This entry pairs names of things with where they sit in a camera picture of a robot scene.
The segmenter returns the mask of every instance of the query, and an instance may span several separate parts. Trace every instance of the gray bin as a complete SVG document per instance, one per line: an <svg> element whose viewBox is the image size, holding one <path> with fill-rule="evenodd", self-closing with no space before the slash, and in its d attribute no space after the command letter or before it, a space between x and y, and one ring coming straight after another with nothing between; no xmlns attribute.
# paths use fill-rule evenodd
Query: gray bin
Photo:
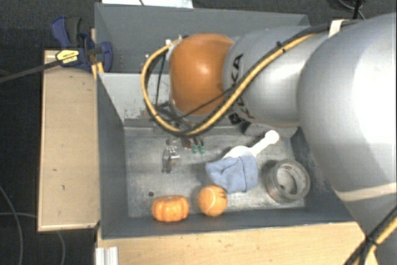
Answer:
<svg viewBox="0 0 397 265"><path fill-rule="evenodd" d="M251 146L262 136L245 136L241 126L231 125L226 118L205 134L204 155L180 146L181 158L172 172L162 173L163 150L170 136L150 120L140 92L138 72L144 55L161 47L165 38L198 32L235 37L253 30L305 24L303 15L96 5L97 41L110 40L115 55L114 73L100 74L97 85L100 224L104 239L352 220L317 169L300 130L261 153L255 189L229 195L226 212L217 218L202 215L196 198L199 189L210 183L203 168L205 162L220 159L233 146ZM163 81L161 100L167 98L167 75ZM153 76L149 83L152 95L155 84ZM304 200L277 204L265 190L263 169L271 161L286 158L299 161L308 170L311 190ZM183 194L189 199L191 209L186 220L161 223L151 216L153 198L167 194Z"/></svg>

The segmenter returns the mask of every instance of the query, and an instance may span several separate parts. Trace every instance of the black carpet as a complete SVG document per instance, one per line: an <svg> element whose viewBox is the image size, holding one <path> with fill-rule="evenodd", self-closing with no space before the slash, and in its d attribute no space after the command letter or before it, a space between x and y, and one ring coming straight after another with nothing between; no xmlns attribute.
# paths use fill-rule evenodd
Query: black carpet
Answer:
<svg viewBox="0 0 397 265"><path fill-rule="evenodd" d="M57 16L81 16L82 30L94 26L94 2L100 0L0 0L0 70L18 72L37 66L52 39L50 22ZM195 7L307 14L311 24L352 13L335 0L193 0ZM365 17L396 11L396 0L368 0ZM40 153L40 75L0 84L0 185L18 212L37 213ZM8 212L0 197L0 212ZM35 231L35 222L21 220L25 235L24 264L58 264L61 245L56 235ZM63 232L66 264L92 264L93 231ZM18 236L11 217L0 218L0 264L17 264Z"/></svg>

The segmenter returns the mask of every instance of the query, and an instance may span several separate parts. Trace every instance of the wooden board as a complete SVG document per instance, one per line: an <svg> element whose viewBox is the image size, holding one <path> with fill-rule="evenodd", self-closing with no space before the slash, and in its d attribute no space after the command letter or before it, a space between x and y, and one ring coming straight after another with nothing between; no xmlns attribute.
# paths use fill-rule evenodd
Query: wooden board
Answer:
<svg viewBox="0 0 397 265"><path fill-rule="evenodd" d="M56 51L45 52L45 63ZM95 82L57 66L44 72L38 230L92 228L99 220Z"/></svg>
<svg viewBox="0 0 397 265"><path fill-rule="evenodd" d="M118 247L120 265L343 265L364 234L349 222L120 240L98 237L98 247ZM372 254L367 265L375 264Z"/></svg>

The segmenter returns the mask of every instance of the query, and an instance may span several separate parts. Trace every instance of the blue cloth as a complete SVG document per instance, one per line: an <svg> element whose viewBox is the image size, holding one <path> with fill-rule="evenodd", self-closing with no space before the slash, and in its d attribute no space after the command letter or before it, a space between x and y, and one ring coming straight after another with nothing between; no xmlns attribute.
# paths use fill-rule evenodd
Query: blue cloth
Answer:
<svg viewBox="0 0 397 265"><path fill-rule="evenodd" d="M246 192L258 183L258 167L254 156L227 157L205 165L214 184L227 193Z"/></svg>

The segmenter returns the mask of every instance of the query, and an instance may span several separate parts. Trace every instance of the blue clamp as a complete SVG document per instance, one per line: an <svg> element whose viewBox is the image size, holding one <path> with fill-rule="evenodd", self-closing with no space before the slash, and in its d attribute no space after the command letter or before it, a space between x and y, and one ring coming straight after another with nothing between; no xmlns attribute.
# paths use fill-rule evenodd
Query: blue clamp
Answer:
<svg viewBox="0 0 397 265"><path fill-rule="evenodd" d="M113 52L110 42L101 42L100 48L96 45L89 34L79 31L81 22L80 17L60 16L51 24L51 32L57 41L59 41L62 50L73 49L76 54L73 58L60 63L61 66L70 66L81 70L91 72L91 65L95 62L90 61L89 56L95 55L96 61L101 61L104 71L109 72L112 68Z"/></svg>

